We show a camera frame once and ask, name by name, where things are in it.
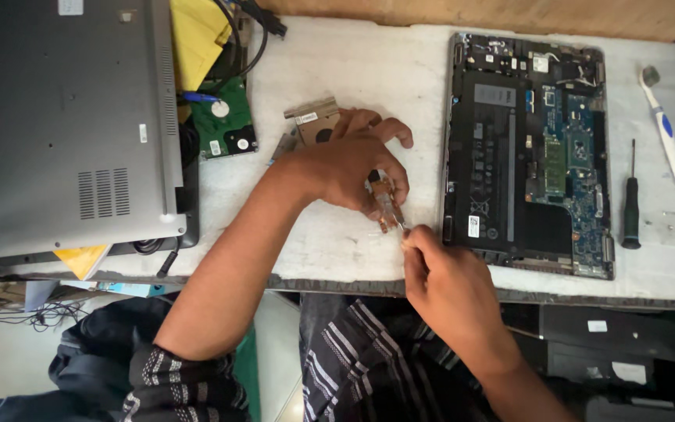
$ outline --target wooden wall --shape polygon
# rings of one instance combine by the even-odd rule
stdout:
[[[276,14],[675,41],[675,0],[258,0]]]

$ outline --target hand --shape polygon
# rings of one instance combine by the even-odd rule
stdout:
[[[410,129],[400,120],[382,120],[371,110],[342,110],[329,142],[301,148],[272,166],[293,176],[309,201],[322,199],[333,205],[361,211],[373,220],[381,212],[364,187],[371,170],[384,170],[395,184],[395,201],[405,202],[408,176],[384,143],[397,137],[403,147],[413,146]]]
[[[403,234],[402,249],[408,300],[474,376],[515,370],[520,350],[502,322],[486,264],[469,250],[445,248],[424,225]]]

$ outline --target floor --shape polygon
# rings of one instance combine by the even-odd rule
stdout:
[[[85,309],[92,311],[124,298],[120,294],[96,297],[86,303]],[[254,323],[262,422],[301,421],[304,403],[298,359],[298,309],[276,293],[266,292]],[[36,333],[27,325],[0,323],[0,397],[54,389],[47,369],[61,331],[71,326],[67,322]]]

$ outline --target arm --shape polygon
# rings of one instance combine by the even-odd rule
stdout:
[[[405,233],[403,252],[408,300],[479,380],[502,420],[576,420],[522,358],[477,255],[445,248],[428,226]]]
[[[412,146],[410,130],[399,120],[342,110],[330,142],[276,161],[184,286],[155,344],[194,360],[233,350],[254,317],[291,227],[312,201],[379,218],[376,201],[364,188],[372,169],[386,171],[395,182],[395,199],[405,201],[405,169],[384,146],[395,136]]]

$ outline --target gray laptop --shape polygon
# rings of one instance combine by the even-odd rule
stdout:
[[[168,0],[0,0],[0,257],[177,236]]]

